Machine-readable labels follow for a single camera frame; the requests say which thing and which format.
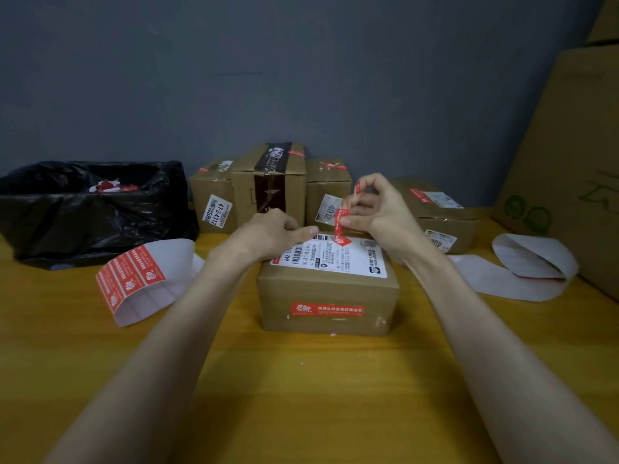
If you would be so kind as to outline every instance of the forearm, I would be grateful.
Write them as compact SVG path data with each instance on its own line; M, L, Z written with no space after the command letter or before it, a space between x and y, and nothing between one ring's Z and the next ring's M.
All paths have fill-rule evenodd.
M165 460L236 283L247 267L242 256L207 259L185 295L84 409L46 462Z
M619 461L615 438L428 246L406 264L426 291L497 450L506 463Z

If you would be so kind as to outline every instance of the red sticker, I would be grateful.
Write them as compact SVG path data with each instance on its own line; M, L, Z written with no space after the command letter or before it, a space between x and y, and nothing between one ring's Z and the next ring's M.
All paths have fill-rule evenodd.
M131 249L128 254L147 285L165 280L162 271L159 269L159 265L157 265L149 250L144 246Z
M410 189L410 193L413 194L415 197L417 197L419 200L421 200L424 203L432 203L432 200L429 199L428 195L424 194L418 188Z
M99 289L108 303L112 312L116 312L118 306L124 299L124 293L121 290L117 280L112 274L112 269L109 264L106 264L99 273L97 273L97 283Z
M341 304L312 304L292 303L292 316L326 316L326 317L361 317L363 306L349 306Z
M335 237L333 238L336 244L344 247L350 244L352 241L343 235L344 228L340 224L340 218L348 215L349 210L347 208L340 208L336 211L336 228L334 230Z
M112 268L116 275L116 279L120 282L120 287L125 296L139 290L144 286L144 280L136 271L135 265L131 263L126 254L121 254L113 258L108 265Z
M341 169L342 171L346 171L348 168L343 164L333 164L333 163L324 163L326 168L332 169Z

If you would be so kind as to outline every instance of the yellow table surface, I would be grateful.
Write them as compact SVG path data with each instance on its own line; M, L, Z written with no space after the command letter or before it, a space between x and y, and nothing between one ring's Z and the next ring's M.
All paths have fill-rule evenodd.
M485 218L472 254L497 262ZM226 236L201 235L201 256ZM164 312L118 328L99 267L48 272L0 242L0 461L38 462ZM499 462L423 290L402 286L384 337L264 332L256 266L206 360L172 462ZM559 298L484 296L619 434L619 305L577 278Z

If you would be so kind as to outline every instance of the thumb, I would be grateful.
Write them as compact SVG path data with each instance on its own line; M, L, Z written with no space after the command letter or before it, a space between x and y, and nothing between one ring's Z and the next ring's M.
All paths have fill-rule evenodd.
M358 215L340 218L340 224L342 226L354 229L355 231L365 231L366 233L369 233L370 221L372 221L372 217L361 217Z
M305 226L295 229L294 231L288 231L290 245L294 246L300 242L309 241L316 234L318 234L318 226Z

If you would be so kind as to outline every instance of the brown cardboard box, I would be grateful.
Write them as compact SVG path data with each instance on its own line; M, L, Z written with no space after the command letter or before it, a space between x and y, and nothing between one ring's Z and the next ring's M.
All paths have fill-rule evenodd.
M439 249L461 254L473 243L478 218L438 187L419 179L391 179L419 226Z
M562 52L493 218L559 239L619 299L619 45Z
M318 240L299 244L281 257L262 263L258 292L264 329L347 335L387 334L400 285L389 257L375 241L349 237L352 242L341 250L348 251L344 263L349 263L351 273L290 266L296 261L309 266L333 267L338 265L338 260L344 261L344 255L336 251L339 246L322 239L326 237L319 234Z
M232 163L232 159L216 158L190 177L201 233L233 233L237 228Z
M305 220L305 149L296 142L265 143L232 165L238 225L279 208Z
M587 44L619 41L619 0L606 0L593 25Z
M340 158L309 159L305 168L308 180L305 224L333 231L336 210L352 189L348 169Z

